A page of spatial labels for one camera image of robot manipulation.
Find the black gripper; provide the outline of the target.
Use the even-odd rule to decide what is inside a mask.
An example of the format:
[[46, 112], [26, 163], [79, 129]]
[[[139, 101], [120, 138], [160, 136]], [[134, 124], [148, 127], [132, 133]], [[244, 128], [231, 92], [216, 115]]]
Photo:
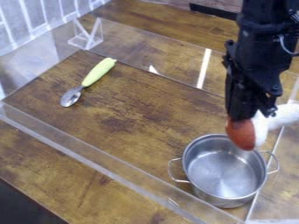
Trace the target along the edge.
[[223, 65], [227, 68], [226, 110], [232, 121], [250, 119], [256, 110], [266, 118], [276, 115], [276, 98], [283, 94], [281, 73], [291, 56], [278, 43], [240, 44], [228, 40]]

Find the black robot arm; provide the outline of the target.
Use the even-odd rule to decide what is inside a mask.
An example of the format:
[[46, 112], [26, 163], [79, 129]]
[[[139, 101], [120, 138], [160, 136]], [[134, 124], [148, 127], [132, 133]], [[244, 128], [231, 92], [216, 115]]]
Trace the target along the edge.
[[299, 42], [299, 0], [243, 0], [238, 39], [226, 42], [226, 110], [234, 121], [276, 114]]

